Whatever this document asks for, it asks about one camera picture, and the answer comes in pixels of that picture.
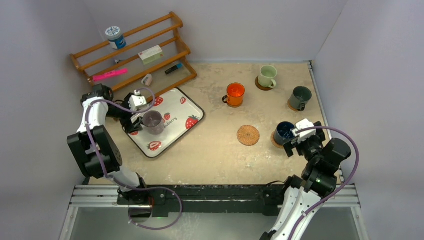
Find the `light green mug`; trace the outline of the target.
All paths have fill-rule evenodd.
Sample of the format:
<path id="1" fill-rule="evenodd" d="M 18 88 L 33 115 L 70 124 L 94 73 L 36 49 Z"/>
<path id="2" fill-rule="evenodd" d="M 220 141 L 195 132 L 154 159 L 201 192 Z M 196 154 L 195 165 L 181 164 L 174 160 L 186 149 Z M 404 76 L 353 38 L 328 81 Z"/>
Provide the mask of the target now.
<path id="1" fill-rule="evenodd" d="M 278 71 L 274 66 L 264 65 L 260 68 L 258 84 L 264 88 L 273 89 L 277 83 L 275 81 Z"/>

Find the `dark green mug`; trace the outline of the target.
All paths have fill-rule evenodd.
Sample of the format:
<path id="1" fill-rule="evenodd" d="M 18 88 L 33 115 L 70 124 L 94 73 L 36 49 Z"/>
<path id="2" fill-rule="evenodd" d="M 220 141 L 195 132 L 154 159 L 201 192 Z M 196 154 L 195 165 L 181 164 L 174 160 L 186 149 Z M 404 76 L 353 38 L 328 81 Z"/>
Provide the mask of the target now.
<path id="1" fill-rule="evenodd" d="M 309 88 L 305 86 L 297 86 L 292 91 L 288 101 L 293 108 L 298 110 L 298 112 L 303 112 L 311 98 L 312 92 Z"/>

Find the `orange mug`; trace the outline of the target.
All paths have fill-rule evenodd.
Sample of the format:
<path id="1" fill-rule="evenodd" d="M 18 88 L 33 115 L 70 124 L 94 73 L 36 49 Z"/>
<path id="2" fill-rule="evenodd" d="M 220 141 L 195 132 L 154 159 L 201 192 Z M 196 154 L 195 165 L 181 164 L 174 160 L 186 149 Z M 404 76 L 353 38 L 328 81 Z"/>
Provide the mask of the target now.
<path id="1" fill-rule="evenodd" d="M 226 95 L 222 97 L 222 102 L 232 108 L 238 108 L 243 104 L 245 92 L 245 87 L 241 83 L 231 83 L 226 88 Z"/>

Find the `dark blue mug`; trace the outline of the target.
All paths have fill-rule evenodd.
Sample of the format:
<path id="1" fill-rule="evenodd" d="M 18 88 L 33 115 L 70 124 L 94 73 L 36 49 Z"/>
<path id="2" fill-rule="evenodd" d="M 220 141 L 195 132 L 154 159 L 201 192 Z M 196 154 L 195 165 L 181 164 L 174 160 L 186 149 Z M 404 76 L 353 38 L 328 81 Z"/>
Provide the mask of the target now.
<path id="1" fill-rule="evenodd" d="M 286 140 L 291 140 L 294 138 L 292 129 L 295 128 L 295 125 L 288 121 L 280 122 L 273 134 L 273 140 L 278 145 L 283 145 Z"/>

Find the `woven rattan round coaster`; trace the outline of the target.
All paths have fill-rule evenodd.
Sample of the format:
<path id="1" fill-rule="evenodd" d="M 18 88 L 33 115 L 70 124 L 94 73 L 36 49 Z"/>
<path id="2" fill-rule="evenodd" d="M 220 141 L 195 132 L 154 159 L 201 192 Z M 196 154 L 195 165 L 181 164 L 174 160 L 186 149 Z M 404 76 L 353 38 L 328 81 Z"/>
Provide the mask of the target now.
<path id="1" fill-rule="evenodd" d="M 252 125 L 243 125 L 237 130 L 236 137 L 242 145 L 253 146 L 260 140 L 260 132 Z"/>

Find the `dark grooved wooden coaster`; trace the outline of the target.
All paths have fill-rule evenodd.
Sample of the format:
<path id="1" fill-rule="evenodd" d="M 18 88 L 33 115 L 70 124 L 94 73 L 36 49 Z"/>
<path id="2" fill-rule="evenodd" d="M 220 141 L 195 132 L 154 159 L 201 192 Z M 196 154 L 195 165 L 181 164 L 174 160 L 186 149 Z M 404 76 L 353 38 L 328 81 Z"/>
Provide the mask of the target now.
<path id="1" fill-rule="evenodd" d="M 259 84 L 259 77 L 257 76 L 255 79 L 255 85 L 258 89 L 260 89 L 261 91 L 271 91 L 273 88 L 272 87 L 263 87 Z"/>

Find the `white strawberry metal tray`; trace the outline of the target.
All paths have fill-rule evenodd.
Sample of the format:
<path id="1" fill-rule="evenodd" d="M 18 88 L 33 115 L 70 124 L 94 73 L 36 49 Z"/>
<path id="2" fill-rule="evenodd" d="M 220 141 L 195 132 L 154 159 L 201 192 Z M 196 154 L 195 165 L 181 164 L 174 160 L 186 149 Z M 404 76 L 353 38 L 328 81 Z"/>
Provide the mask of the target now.
<path id="1" fill-rule="evenodd" d="M 179 88 L 157 96 L 149 111 L 161 113 L 164 131 L 152 135 L 142 123 L 142 130 L 129 133 L 128 137 L 150 159 L 162 155 L 205 117 L 204 110 Z"/>

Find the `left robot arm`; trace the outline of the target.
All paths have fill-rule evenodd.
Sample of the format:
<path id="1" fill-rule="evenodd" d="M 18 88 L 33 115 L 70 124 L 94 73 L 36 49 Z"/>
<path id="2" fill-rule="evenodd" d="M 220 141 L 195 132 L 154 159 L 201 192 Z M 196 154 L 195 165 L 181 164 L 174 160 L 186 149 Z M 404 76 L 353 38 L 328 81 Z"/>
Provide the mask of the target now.
<path id="1" fill-rule="evenodd" d="M 80 100 L 83 116 L 77 132 L 67 144 L 81 173 L 87 178 L 105 178 L 119 187 L 119 194 L 138 205 L 146 203 L 149 191 L 144 179 L 123 165 L 119 148 L 108 133 L 107 118 L 117 119 L 126 134 L 143 129 L 141 113 L 152 108 L 140 90 L 123 100 L 114 100 L 113 90 L 97 84 Z"/>

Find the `brown wooden round coaster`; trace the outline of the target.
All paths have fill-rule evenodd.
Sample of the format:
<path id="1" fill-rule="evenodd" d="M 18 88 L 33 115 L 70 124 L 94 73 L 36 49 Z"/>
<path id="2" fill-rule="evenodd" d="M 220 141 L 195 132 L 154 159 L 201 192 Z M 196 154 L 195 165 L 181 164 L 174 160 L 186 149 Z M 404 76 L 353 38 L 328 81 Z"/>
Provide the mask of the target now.
<path id="1" fill-rule="evenodd" d="M 287 101 L 287 106 L 289 107 L 289 109 L 291 109 L 294 112 L 298 112 L 298 110 L 296 108 L 293 108 L 290 104 L 290 101 Z"/>

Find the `lilac purple mug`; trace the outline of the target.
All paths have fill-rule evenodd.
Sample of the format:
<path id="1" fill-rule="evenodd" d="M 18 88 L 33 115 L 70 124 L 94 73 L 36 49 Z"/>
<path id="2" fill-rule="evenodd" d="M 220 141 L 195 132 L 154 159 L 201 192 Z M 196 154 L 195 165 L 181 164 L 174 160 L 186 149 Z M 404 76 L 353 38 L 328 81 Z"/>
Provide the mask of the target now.
<path id="1" fill-rule="evenodd" d="M 162 114 L 156 110 L 146 112 L 142 117 L 142 124 L 151 135 L 159 135 L 165 129 Z"/>

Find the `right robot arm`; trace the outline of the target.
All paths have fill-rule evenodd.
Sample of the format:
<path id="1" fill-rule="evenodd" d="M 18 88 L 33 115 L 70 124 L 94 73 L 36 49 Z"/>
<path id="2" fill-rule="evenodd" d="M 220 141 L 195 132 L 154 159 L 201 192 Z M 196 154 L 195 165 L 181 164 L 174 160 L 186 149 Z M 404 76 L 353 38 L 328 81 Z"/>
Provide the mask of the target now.
<path id="1" fill-rule="evenodd" d="M 282 146 L 288 157 L 294 150 L 307 164 L 301 176 L 286 179 L 280 196 L 282 208 L 273 227 L 262 234 L 262 240 L 300 240 L 312 218 L 337 190 L 335 173 L 352 150 L 339 138 L 326 140 L 321 122 L 303 119 L 295 124 L 283 121 L 273 132 L 272 140 Z"/>

